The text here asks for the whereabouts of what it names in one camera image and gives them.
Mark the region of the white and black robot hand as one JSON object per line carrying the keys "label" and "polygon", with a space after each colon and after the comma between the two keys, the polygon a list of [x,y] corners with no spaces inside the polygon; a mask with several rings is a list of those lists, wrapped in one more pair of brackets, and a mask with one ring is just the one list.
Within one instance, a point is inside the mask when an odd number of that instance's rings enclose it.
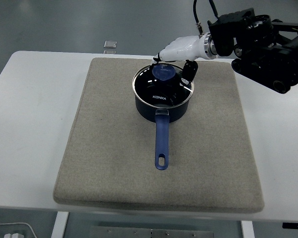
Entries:
{"label": "white and black robot hand", "polygon": [[202,37],[186,36],[177,38],[153,57],[151,64],[155,65],[161,61],[174,62],[187,60],[188,63],[183,67],[180,81],[181,86],[187,86],[195,77],[194,60],[197,58],[211,60],[216,55],[217,51],[214,49],[211,35],[206,33]]}

